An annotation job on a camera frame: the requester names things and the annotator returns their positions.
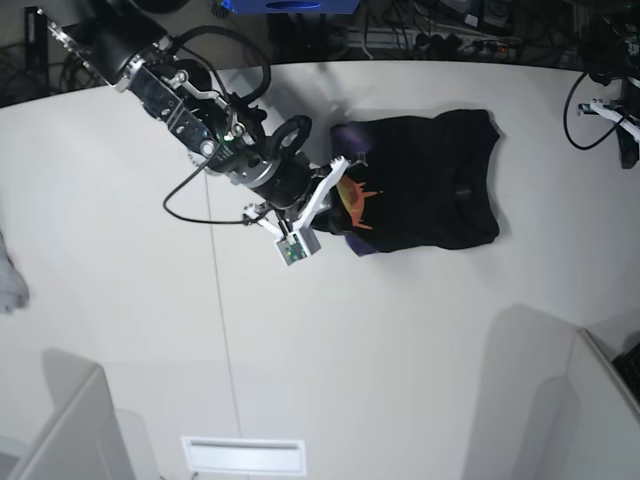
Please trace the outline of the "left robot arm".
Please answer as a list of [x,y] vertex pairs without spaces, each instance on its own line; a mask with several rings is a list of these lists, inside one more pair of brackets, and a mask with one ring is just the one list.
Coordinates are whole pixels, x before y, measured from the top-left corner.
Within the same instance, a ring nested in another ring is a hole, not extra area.
[[577,106],[583,115],[612,123],[605,137],[618,142],[621,167],[639,163],[639,3],[637,1],[577,1],[589,15],[581,57],[588,78],[602,86],[619,81],[614,100],[592,99]]

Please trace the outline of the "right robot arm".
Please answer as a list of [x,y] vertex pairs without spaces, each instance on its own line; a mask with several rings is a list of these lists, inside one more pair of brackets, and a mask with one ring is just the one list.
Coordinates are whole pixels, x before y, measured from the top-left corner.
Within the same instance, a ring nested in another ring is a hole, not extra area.
[[[277,238],[289,241],[313,229],[314,218],[330,208],[330,193],[349,160],[339,157],[314,168],[302,147],[312,120],[296,115],[273,133],[256,106],[271,85],[263,51],[243,34],[215,25],[198,26],[173,37],[155,16],[173,13],[181,1],[54,1],[44,9],[52,36],[118,91],[132,93],[145,111],[195,155],[198,172],[224,175],[262,199],[249,207],[242,225],[278,224]],[[229,91],[218,71],[188,42],[204,35],[232,40],[259,56],[262,80],[250,93]]]

